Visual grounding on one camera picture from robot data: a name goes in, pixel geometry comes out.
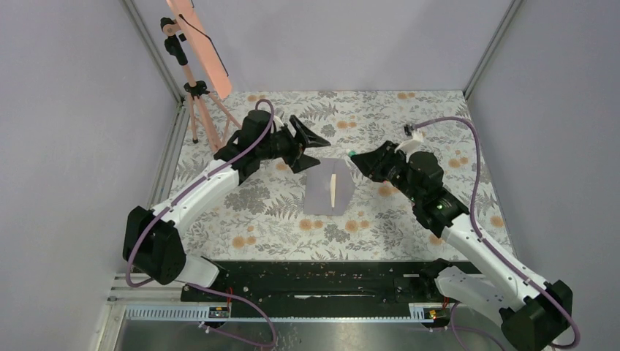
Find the beige letter paper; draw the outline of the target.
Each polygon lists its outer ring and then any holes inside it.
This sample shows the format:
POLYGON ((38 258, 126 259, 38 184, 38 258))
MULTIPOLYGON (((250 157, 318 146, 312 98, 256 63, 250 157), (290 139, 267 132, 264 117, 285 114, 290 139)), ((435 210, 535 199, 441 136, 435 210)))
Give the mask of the beige letter paper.
POLYGON ((336 185, 337 185, 337 175, 335 173, 331 174, 330 177, 330 205, 331 208, 336 207, 336 185))

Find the grey envelope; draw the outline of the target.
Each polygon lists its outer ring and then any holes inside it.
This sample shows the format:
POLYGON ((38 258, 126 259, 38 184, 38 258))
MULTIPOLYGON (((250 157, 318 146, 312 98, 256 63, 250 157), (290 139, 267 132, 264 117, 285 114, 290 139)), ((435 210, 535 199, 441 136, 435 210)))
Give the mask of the grey envelope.
POLYGON ((324 158, 307 171, 303 213, 317 216, 343 216, 355 193, 352 172, 344 159, 324 158), (330 205, 330 177, 337 175, 336 207, 330 205))

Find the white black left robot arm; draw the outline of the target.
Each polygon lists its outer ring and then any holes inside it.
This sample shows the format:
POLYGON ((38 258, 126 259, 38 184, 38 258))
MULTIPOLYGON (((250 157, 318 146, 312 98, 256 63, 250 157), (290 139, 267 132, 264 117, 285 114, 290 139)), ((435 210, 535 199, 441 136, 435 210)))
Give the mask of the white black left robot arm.
POLYGON ((138 206, 130 211, 122 257, 129 268, 139 269, 150 281, 197 285, 208 300, 219 300, 227 290, 219 267, 206 258, 188 254, 181 234, 258 171, 261 162, 281 159, 292 172, 299 173, 320 164, 306 155, 306 149, 329 145, 296 116, 284 123, 266 110, 251 110, 241 129, 180 192, 153 208, 138 206))

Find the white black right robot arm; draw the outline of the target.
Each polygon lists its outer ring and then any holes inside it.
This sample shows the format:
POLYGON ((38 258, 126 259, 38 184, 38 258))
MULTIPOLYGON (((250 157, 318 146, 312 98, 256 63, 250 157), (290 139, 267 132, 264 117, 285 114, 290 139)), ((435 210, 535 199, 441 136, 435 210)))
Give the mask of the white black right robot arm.
POLYGON ((386 142, 350 159, 365 177, 387 181, 411 200, 417 222, 457 249, 486 278, 470 278, 437 260, 419 282, 426 300, 446 296, 465 303, 496 323, 516 350, 543 350, 570 327, 571 288, 530 270, 487 234, 472 218, 472 210, 444 186, 444 170, 432 153, 407 156, 386 142))

